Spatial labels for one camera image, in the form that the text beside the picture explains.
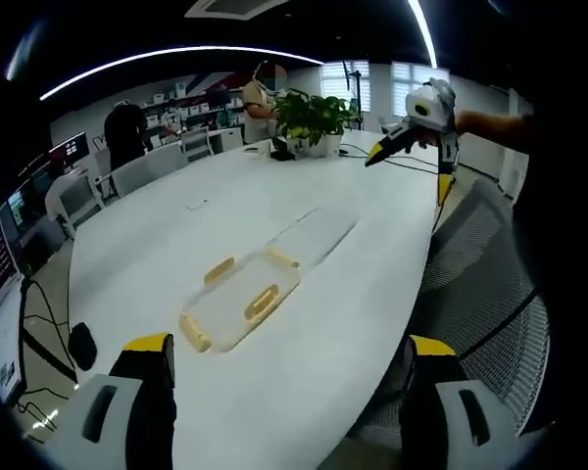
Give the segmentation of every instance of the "curved led light strip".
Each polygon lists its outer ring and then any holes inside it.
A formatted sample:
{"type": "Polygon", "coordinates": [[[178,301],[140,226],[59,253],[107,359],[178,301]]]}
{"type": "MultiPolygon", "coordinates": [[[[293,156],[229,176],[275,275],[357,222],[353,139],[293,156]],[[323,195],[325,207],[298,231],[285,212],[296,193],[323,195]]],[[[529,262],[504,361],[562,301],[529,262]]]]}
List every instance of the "curved led light strip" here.
{"type": "Polygon", "coordinates": [[[414,16],[416,17],[416,21],[418,22],[418,27],[420,28],[422,39],[424,39],[424,45],[427,47],[427,52],[429,53],[429,61],[431,61],[431,66],[434,69],[437,69],[438,61],[435,58],[435,51],[433,50],[433,41],[431,40],[431,33],[429,33],[429,27],[427,26],[427,20],[424,18],[422,8],[420,7],[418,0],[408,0],[408,3],[410,4],[410,7],[412,7],[412,11],[414,12],[414,16]]]}
{"type": "Polygon", "coordinates": [[[146,52],[144,54],[138,54],[136,56],[126,57],[124,59],[120,59],[118,61],[110,62],[109,64],[105,64],[104,66],[97,67],[95,69],[86,71],[85,73],[81,73],[73,78],[70,78],[68,81],[61,83],[58,86],[55,86],[52,90],[44,93],[39,97],[41,101],[45,100],[46,98],[54,95],[58,91],[63,90],[67,86],[76,83],[79,80],[83,80],[87,76],[93,75],[99,71],[104,71],[106,69],[110,69],[111,67],[119,66],[121,64],[126,64],[127,62],[136,61],[138,59],[146,59],[147,57],[153,56],[163,56],[164,54],[173,54],[175,52],[193,52],[193,51],[242,51],[242,52],[260,52],[263,54],[274,54],[275,56],[283,56],[289,57],[290,59],[298,59],[300,61],[311,62],[312,64],[316,64],[321,66],[324,62],[317,61],[314,59],[310,59],[308,57],[297,56],[295,54],[288,54],[287,52],[279,52],[279,51],[271,51],[270,49],[258,49],[256,47],[243,47],[243,46],[191,46],[191,47],[175,47],[173,49],[163,49],[161,51],[154,51],[154,52],[146,52]]]}

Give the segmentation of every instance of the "potted plant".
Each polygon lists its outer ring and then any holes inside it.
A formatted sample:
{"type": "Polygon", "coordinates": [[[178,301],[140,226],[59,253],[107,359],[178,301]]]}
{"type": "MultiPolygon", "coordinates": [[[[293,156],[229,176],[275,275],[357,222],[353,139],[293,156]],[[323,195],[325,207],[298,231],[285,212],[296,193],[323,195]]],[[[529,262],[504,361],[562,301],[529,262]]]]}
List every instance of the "potted plant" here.
{"type": "Polygon", "coordinates": [[[310,96],[294,89],[277,98],[274,110],[288,150],[297,156],[337,156],[345,125],[358,118],[348,106],[335,96],[310,96]]]}

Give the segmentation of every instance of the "ceiling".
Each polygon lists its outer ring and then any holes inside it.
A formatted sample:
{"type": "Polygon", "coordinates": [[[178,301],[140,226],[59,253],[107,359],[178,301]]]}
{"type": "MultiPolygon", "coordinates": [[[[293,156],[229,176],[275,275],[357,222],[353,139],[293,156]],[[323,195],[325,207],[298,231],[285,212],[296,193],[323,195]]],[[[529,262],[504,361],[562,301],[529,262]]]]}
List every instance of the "ceiling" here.
{"type": "MultiPolygon", "coordinates": [[[[204,44],[263,47],[320,61],[369,59],[428,64],[407,0],[291,0],[250,21],[188,19],[196,0],[30,0],[16,18],[4,7],[0,72],[23,35],[36,25],[16,80],[41,95],[84,71],[135,54],[204,44]]],[[[508,27],[487,0],[419,0],[439,67],[488,84],[507,85],[508,27]]],[[[53,114],[159,79],[205,71],[251,69],[265,56],[190,52],[102,71],[48,99],[53,114]]],[[[287,69],[309,64],[278,61],[287,69]]]]}

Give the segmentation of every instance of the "air vent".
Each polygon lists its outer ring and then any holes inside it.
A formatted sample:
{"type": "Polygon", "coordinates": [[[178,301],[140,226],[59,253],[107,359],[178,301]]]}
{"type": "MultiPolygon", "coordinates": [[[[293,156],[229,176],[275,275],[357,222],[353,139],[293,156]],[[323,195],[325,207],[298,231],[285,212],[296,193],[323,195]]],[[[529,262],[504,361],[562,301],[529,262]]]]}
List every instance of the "air vent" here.
{"type": "Polygon", "coordinates": [[[287,3],[289,0],[198,0],[185,14],[186,18],[221,18],[250,20],[257,15],[287,3]]]}

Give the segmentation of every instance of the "white oval table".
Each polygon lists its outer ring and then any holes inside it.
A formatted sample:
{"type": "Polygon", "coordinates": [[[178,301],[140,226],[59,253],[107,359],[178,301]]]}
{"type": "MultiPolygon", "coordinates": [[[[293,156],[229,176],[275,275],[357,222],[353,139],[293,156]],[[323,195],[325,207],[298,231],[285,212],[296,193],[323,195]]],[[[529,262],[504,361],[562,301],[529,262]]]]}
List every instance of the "white oval table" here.
{"type": "MultiPolygon", "coordinates": [[[[352,131],[343,142],[369,150],[381,138],[352,131]]],[[[437,164],[435,149],[412,156],[437,164]]],[[[141,188],[76,232],[71,323],[86,323],[98,348],[79,380],[108,373],[129,341],[171,332],[175,468],[316,468],[355,423],[399,345],[425,266],[436,188],[434,174],[391,164],[280,163],[244,148],[141,188]],[[336,203],[359,215],[336,249],[231,352],[195,352],[177,322],[204,274],[336,203]]]]}

